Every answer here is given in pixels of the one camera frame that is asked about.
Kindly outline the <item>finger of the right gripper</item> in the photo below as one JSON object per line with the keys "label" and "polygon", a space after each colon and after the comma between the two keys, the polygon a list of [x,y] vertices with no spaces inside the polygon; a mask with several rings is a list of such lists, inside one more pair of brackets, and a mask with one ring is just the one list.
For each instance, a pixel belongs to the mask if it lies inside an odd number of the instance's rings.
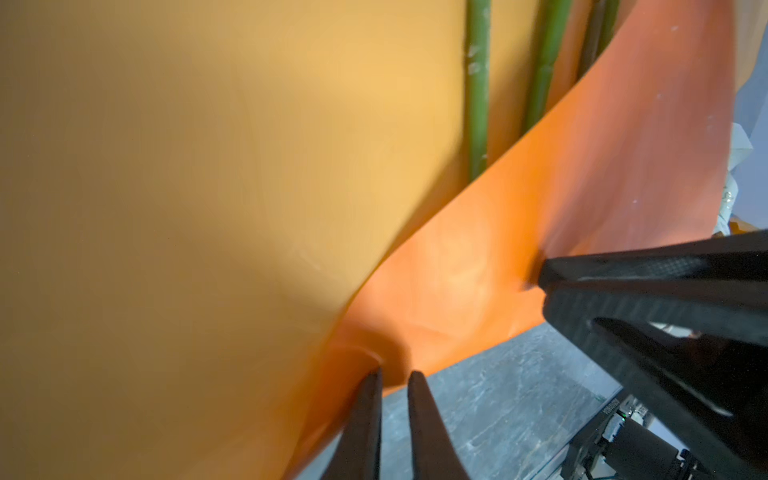
{"label": "finger of the right gripper", "polygon": [[709,238],[659,248],[550,258],[538,286],[586,280],[767,279],[767,232]]}
{"label": "finger of the right gripper", "polygon": [[546,321],[723,479],[767,476],[767,285],[555,281]]}

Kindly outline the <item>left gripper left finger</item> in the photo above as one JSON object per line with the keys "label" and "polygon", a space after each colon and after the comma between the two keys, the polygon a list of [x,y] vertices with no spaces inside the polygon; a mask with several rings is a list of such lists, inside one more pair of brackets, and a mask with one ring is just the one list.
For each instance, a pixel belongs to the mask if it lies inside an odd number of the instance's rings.
{"label": "left gripper left finger", "polygon": [[382,371],[360,383],[340,440],[322,480],[380,478]]}

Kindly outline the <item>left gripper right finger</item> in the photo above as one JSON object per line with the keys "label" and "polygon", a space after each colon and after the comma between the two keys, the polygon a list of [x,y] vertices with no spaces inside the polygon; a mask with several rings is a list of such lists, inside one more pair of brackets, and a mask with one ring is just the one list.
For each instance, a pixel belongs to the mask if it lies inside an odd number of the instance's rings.
{"label": "left gripper right finger", "polygon": [[407,398],[413,478],[469,480],[422,372],[410,374]]}

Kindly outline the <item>orange wrapping paper sheet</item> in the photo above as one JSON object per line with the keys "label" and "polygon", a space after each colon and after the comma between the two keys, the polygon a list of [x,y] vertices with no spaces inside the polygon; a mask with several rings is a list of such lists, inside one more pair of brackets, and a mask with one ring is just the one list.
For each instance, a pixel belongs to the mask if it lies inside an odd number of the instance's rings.
{"label": "orange wrapping paper sheet", "polygon": [[708,237],[763,1],[1,5],[1,475],[282,479],[387,391],[540,325],[542,256]]}

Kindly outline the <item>pale white fake rose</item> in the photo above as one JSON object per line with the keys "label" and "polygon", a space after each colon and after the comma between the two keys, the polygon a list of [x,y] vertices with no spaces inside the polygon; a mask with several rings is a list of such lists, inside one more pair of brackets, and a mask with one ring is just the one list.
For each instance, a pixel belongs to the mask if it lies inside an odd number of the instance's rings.
{"label": "pale white fake rose", "polygon": [[533,128],[545,113],[554,66],[557,60],[571,10],[571,0],[545,1],[545,13],[535,57],[533,77],[523,122],[523,132]]}

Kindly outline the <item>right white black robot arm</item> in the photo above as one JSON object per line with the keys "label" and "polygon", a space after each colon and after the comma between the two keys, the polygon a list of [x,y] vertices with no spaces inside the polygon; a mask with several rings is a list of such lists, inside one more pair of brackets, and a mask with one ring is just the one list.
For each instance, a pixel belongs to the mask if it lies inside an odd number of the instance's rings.
{"label": "right white black robot arm", "polygon": [[566,479],[603,458],[621,479],[767,475],[767,234],[546,260],[543,315],[683,443],[612,406],[573,440]]}

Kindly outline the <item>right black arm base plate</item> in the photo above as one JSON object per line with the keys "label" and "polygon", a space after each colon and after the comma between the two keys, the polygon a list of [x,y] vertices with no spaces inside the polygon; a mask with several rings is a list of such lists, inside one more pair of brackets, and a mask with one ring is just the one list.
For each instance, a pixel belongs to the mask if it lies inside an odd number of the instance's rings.
{"label": "right black arm base plate", "polygon": [[568,444],[561,464],[562,479],[624,479],[618,473],[599,476],[594,469],[606,464],[605,454],[620,428],[627,420],[643,424],[648,409],[627,390],[621,389],[598,410],[596,415]]}

